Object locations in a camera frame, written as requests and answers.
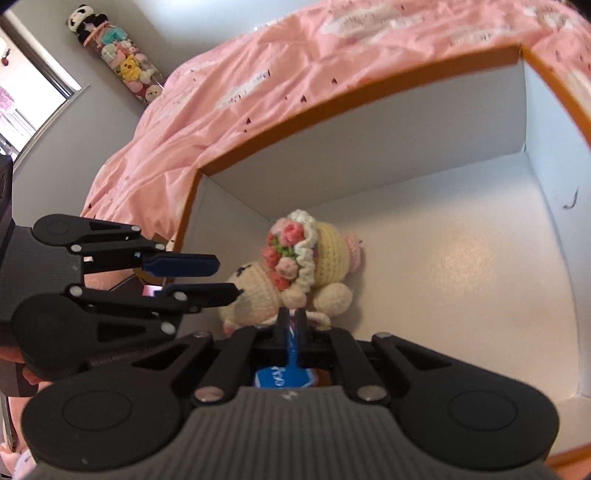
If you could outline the crochet bear with flowers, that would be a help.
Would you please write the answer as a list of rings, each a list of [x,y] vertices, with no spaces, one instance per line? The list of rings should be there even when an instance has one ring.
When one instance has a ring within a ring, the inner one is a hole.
[[[266,236],[262,258],[242,265],[228,281],[239,296],[218,309],[225,335],[276,323],[280,308],[307,312],[308,322],[329,326],[353,303],[345,279],[362,264],[362,241],[298,209]]]

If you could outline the black box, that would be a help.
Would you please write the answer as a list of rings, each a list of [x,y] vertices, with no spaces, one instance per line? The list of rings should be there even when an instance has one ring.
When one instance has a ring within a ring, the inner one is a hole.
[[[133,225],[129,232],[118,235],[102,253],[104,272],[100,275],[100,289],[116,294],[142,295],[144,288],[161,285],[169,273],[163,269],[169,253],[163,240],[148,239]]]

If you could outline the pink bed duvet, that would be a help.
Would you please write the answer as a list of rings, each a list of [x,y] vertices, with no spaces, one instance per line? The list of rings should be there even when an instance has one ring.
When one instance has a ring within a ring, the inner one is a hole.
[[[590,23],[556,1],[322,1],[179,66],[98,171],[85,217],[174,239],[201,171],[377,84],[533,53],[590,104]]]

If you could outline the plush toy column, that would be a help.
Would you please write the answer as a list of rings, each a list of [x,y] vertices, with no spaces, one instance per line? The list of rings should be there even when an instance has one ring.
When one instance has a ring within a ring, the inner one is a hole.
[[[164,78],[129,35],[90,5],[79,5],[66,26],[83,48],[92,51],[126,88],[148,105],[163,92]]]

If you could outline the window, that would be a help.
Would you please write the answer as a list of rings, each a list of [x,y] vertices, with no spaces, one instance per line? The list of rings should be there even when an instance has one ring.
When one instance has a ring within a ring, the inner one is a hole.
[[[84,90],[11,12],[1,16],[1,153],[15,163]]]

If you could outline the orange cardboard box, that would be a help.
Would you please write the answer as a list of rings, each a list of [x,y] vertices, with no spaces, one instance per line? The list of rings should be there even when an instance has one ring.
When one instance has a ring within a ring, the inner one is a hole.
[[[554,456],[590,444],[590,82],[534,53],[397,85],[204,170],[182,248],[219,279],[296,209],[353,232],[339,325],[520,379],[557,405]]]

